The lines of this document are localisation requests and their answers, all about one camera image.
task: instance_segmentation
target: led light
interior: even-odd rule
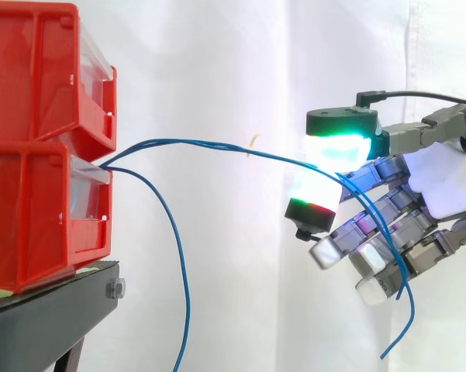
[[[341,185],[320,173],[308,170],[302,174],[290,197],[335,212],[340,204]]]
[[[305,138],[307,161],[326,171],[355,171],[365,164],[370,151],[371,139],[358,134]]]

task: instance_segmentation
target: white wall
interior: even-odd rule
[[[434,31],[449,24],[451,13],[461,28],[466,6],[459,2],[440,8],[434,27],[427,27],[439,9],[433,0],[76,3],[118,68],[120,150],[159,137],[248,146],[260,133],[257,149],[301,157],[310,109],[351,105],[358,91],[407,86],[466,95],[466,62],[455,67],[466,53],[430,54],[444,49],[445,32]],[[426,34],[421,44],[411,46],[410,26],[418,27],[413,42]],[[449,46],[456,42],[448,39]],[[454,90],[459,82],[461,90]],[[376,105],[383,124],[410,119],[411,102]],[[454,346],[434,323],[450,320],[448,332],[466,332],[466,312],[450,305],[437,315],[448,298],[466,311],[466,293],[456,291],[465,288],[466,254],[412,283],[416,324],[381,362],[378,355],[406,322],[408,304],[367,308],[347,260],[324,272],[312,262],[309,245],[295,239],[294,225],[282,217],[295,168],[185,146],[148,150],[117,164],[156,184],[181,231],[192,324],[180,370],[466,370],[466,341],[454,338],[458,356],[438,351]],[[185,318],[172,230],[138,180],[117,174],[114,191],[110,258],[121,261],[127,292],[117,311],[88,334],[79,370],[171,370]],[[349,202],[334,226],[358,210]],[[446,271],[452,274],[445,294],[435,282]],[[431,360],[440,362],[429,368]]]

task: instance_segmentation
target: screw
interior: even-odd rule
[[[114,299],[123,298],[126,293],[126,281],[124,279],[117,278],[112,282],[111,296]]]

